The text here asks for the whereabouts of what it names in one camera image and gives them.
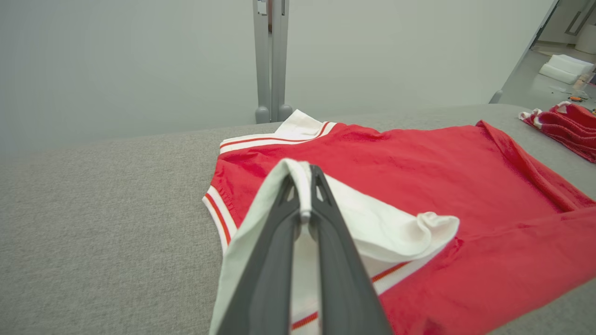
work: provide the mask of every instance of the floor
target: floor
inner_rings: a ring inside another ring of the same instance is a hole
[[[566,54],[578,60],[587,61],[589,63],[596,63],[596,55],[587,54],[585,52],[575,50],[572,46],[569,45],[538,42],[534,44],[532,50],[537,51],[543,55],[547,55],[549,57],[552,55]]]
[[[572,85],[538,73],[549,58],[540,52],[528,51],[518,69],[503,86],[503,96],[499,103],[548,110],[561,101],[568,100],[573,93]],[[588,85],[585,91],[593,98],[581,104],[592,110],[596,108],[596,87]]]

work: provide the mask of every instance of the gray fabric surface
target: gray fabric surface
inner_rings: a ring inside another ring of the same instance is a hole
[[[517,120],[466,106],[330,118],[380,131],[484,119],[596,197],[596,166]],[[120,139],[0,170],[0,333],[206,334],[221,266],[201,198],[219,143],[277,124]],[[494,334],[596,333],[596,281]]]

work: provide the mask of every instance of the red stripe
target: red stripe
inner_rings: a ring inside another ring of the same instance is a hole
[[[213,198],[211,197],[211,195],[209,193],[207,193],[207,194],[205,194],[205,197],[207,197],[207,200],[209,200],[209,203],[215,209],[215,213],[218,215],[219,223],[223,227],[223,234],[225,235],[225,240],[229,245],[229,241],[230,241],[229,231],[228,231],[228,227],[225,225],[224,217],[222,216],[221,212],[219,211],[218,206],[215,204],[215,201],[213,201]]]
[[[381,278],[383,278],[383,277],[386,277],[386,276],[388,276],[389,274],[392,274],[392,273],[394,273],[395,271],[397,271],[397,270],[401,269],[401,268],[402,268],[404,265],[406,265],[406,264],[408,264],[408,263],[409,263],[409,262],[405,262],[405,263],[400,263],[400,264],[397,264],[397,265],[396,265],[396,266],[394,266],[393,268],[389,268],[389,269],[387,269],[387,270],[385,270],[385,271],[383,271],[383,272],[379,273],[378,275],[376,275],[376,276],[372,277],[372,278],[371,278],[371,280],[372,280],[372,282],[374,283],[374,282],[376,282],[376,281],[380,280]],[[302,319],[302,320],[299,320],[299,321],[296,321],[296,322],[294,322],[294,324],[292,325],[292,330],[298,329],[298,328],[300,328],[300,327],[302,327],[302,326],[304,326],[304,325],[307,325],[307,324],[309,324],[309,323],[310,323],[310,322],[312,322],[312,321],[315,321],[315,320],[316,320],[316,318],[318,318],[318,316],[319,316],[318,312],[314,312],[313,314],[310,314],[310,315],[309,315],[309,316],[307,316],[306,318],[304,318],[304,319]]]
[[[372,282],[376,282],[377,280],[380,280],[383,277],[386,277],[392,273],[394,273],[395,271],[401,269],[404,265],[408,264],[409,262],[405,262],[405,263],[400,263],[397,264],[396,266],[394,266],[393,268],[389,268],[381,273],[379,273],[378,275],[374,276],[371,278]]]
[[[315,321],[316,318],[318,317],[318,315],[319,315],[318,312],[314,312],[313,314],[310,314],[306,318],[304,318],[304,319],[302,319],[300,321],[294,322],[294,324],[292,325],[292,330],[298,329],[298,328],[302,327],[303,325],[306,325],[306,324],[309,324],[312,321]]]
[[[323,132],[325,131],[325,128],[327,127],[328,124],[329,124],[329,122],[325,122],[325,124],[323,125],[323,128],[321,129],[321,131],[319,132],[319,134],[317,136],[311,138],[311,139],[315,139],[315,138],[320,137],[323,134]],[[311,139],[285,139],[285,138],[275,138],[275,137],[261,137],[261,138],[242,139],[241,141],[224,143],[219,148],[223,148],[223,147],[226,147],[228,145],[238,144],[238,143],[253,142],[253,141],[262,141],[264,139],[274,139],[276,141],[285,141],[285,142],[305,142],[305,141],[310,141],[311,140]]]

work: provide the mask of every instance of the folded red garment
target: folded red garment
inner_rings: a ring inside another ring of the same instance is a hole
[[[596,162],[596,117],[587,109],[563,101],[549,111],[520,113],[519,118],[574,153]]]

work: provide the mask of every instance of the white foam block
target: white foam block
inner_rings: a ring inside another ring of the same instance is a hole
[[[568,55],[553,55],[547,64],[578,76],[589,72],[594,66],[592,63],[578,60]]]
[[[548,63],[544,64],[538,73],[570,85],[575,83],[579,78],[579,75],[574,75],[573,73],[557,69],[554,66],[550,66]]]

